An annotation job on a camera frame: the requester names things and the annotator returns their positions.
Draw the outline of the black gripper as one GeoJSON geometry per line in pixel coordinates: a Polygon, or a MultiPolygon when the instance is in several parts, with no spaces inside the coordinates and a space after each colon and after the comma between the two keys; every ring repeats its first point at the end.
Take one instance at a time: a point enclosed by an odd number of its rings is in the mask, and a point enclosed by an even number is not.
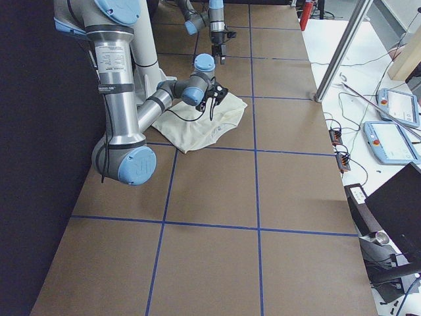
{"type": "Polygon", "coordinates": [[[226,32],[217,31],[210,33],[210,41],[212,43],[212,56],[216,61],[220,61],[221,65],[226,62],[226,32]]]}
{"type": "Polygon", "coordinates": [[[195,107],[195,109],[199,112],[205,112],[206,108],[208,106],[211,106],[213,103],[214,103],[213,97],[206,97],[195,107]]]}

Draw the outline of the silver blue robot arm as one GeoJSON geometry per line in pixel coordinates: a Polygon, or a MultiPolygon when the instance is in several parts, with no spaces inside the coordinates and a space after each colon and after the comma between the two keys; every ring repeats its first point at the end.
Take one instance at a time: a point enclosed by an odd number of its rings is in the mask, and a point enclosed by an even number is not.
{"type": "Polygon", "coordinates": [[[203,28],[209,28],[210,41],[212,43],[212,56],[220,59],[220,64],[226,61],[226,41],[228,39],[228,29],[224,20],[223,0],[209,1],[206,11],[199,13],[190,1],[175,1],[184,16],[184,25],[189,35],[199,33],[203,28]]]}
{"type": "Polygon", "coordinates": [[[86,40],[105,102],[106,130],[91,160],[95,170],[131,186],[147,182],[157,158],[144,131],[173,101],[203,109],[214,95],[214,58],[195,58],[189,78],[161,70],[145,1],[55,1],[56,29],[86,40]]]}

